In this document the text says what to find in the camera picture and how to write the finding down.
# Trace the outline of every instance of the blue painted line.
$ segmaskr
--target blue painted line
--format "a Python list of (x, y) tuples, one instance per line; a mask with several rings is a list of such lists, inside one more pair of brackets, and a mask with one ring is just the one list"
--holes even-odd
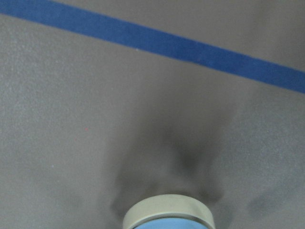
[(0, 13), (305, 93), (305, 72), (49, 0), (0, 0)]

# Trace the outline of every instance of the blue stripe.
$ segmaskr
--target blue stripe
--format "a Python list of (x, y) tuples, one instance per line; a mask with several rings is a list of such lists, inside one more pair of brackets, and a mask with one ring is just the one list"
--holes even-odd
[(305, 93), (305, 72), (49, 0), (0, 0), (0, 13)]

